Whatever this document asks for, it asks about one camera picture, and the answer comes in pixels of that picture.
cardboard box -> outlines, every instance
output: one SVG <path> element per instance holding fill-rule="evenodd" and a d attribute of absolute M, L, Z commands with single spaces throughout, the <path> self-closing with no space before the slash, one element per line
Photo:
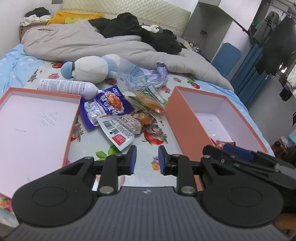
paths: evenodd
<path fill-rule="evenodd" d="M 44 22 L 38 22 L 38 23 L 31 23 L 28 26 L 20 26 L 20 42 L 22 41 L 23 36 L 25 35 L 25 33 L 34 27 L 40 27 L 40 26 L 46 26 L 48 23 L 48 21 L 44 21 Z"/>
<path fill-rule="evenodd" d="M 80 96 L 9 88 L 0 99 L 0 193 L 66 164 Z"/>
<path fill-rule="evenodd" d="M 183 154 L 192 161 L 200 161 L 203 148 L 214 144 L 210 136 L 268 154 L 254 129 L 226 96 L 176 86 L 165 110 Z"/>

floral bedsheet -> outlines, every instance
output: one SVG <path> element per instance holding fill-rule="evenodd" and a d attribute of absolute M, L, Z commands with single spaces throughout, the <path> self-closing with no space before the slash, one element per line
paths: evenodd
<path fill-rule="evenodd" d="M 38 82 L 42 78 L 50 79 L 63 79 L 60 68 L 63 63 L 44 61 L 39 69 L 28 80 L 25 88 L 36 89 Z M 97 86 L 104 90 L 117 82 L 114 79 L 105 80 L 99 83 Z M 235 106 L 246 117 L 248 122 L 257 132 L 259 137 L 265 143 L 270 153 L 273 153 L 267 141 L 263 138 L 256 124 L 253 122 L 248 114 L 247 109 L 241 103 L 239 98 L 230 90 L 225 90 L 214 84 L 209 84 L 200 80 L 191 78 L 185 74 L 170 74 L 169 81 L 166 87 L 162 87 L 159 92 L 166 100 L 170 97 L 172 90 L 175 86 L 183 86 L 188 88 L 201 89 L 203 91 L 218 93 L 226 95 Z M 118 179 L 119 187 L 121 186 L 135 186 L 135 187 L 157 187 L 157 186 L 176 186 L 176 177 L 166 176 L 164 177 L 160 173 L 160 167 L 157 157 L 157 151 L 159 145 L 164 145 L 168 153 L 179 153 L 182 151 L 178 145 L 178 142 L 168 124 L 168 121 L 163 114 L 152 113 L 157 120 L 158 125 L 153 125 L 145 129 L 142 134 L 135 137 L 133 142 L 137 146 L 137 162 L 134 170 L 134 174 L 131 176 L 121 176 Z M 68 162 L 75 162 L 85 156 L 93 156 L 95 160 L 105 159 L 108 155 L 117 153 L 117 148 L 107 138 L 101 128 L 96 128 L 93 131 L 88 130 L 81 119 L 81 116 L 77 116 L 76 124 L 72 133 L 72 139 L 68 154 Z M 99 176 L 93 187 L 93 190 L 97 188 Z M 11 208 L 11 200 L 0 196 L 0 207 L 6 210 L 9 216 L 9 220 L 2 220 L 0 208 L 0 222 L 3 222 L 9 226 L 17 226 L 17 221 L 13 215 Z"/>

red label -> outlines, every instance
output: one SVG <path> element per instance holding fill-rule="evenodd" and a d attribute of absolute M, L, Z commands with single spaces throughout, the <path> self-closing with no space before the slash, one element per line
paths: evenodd
<path fill-rule="evenodd" d="M 125 142 L 125 137 L 122 135 L 116 135 L 114 137 L 112 137 L 113 140 L 115 140 L 115 142 L 120 146 L 121 144 L 123 144 Z"/>

blue mat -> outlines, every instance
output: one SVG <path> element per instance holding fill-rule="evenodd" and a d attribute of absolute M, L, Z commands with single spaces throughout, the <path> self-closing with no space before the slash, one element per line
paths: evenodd
<path fill-rule="evenodd" d="M 226 78 L 241 56 L 239 49 L 230 43 L 225 43 L 212 61 L 212 65 Z"/>
<path fill-rule="evenodd" d="M 9 87 L 23 88 L 43 60 L 24 53 L 23 45 L 11 49 L 0 60 L 0 97 Z"/>

blue bedsheet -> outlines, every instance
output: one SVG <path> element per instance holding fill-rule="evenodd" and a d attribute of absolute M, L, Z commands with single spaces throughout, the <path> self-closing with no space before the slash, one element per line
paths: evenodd
<path fill-rule="evenodd" d="M 223 89 L 223 88 L 221 88 L 221 87 L 219 87 L 217 85 L 207 83 L 207 82 L 204 82 L 204 81 L 200 81 L 200 80 L 197 80 L 197 79 L 195 79 L 195 82 L 200 86 L 200 89 L 203 90 L 203 91 L 208 91 L 208 92 L 212 92 L 212 93 L 227 96 L 231 100 L 231 102 L 240 110 L 242 115 L 246 118 L 246 120 L 250 123 L 250 125 L 253 127 L 255 132 L 258 134 L 259 138 L 263 141 L 263 143 L 265 144 L 267 150 L 269 151 L 269 155 L 274 156 L 274 152 L 272 151 L 272 149 L 271 149 L 270 145 L 268 144 L 268 142 L 263 137 L 261 131 L 258 128 L 258 126 L 255 124 L 255 122 L 253 121 L 253 119 L 249 115 L 249 112 L 248 112 L 247 108 L 244 106 L 244 104 L 240 101 L 240 99 L 237 97 L 237 95 L 233 91 L 226 90 L 226 89 Z"/>
<path fill-rule="evenodd" d="M 11 49 L 0 60 L 0 97 L 9 87 L 23 88 L 43 60 L 24 53 L 23 45 Z"/>

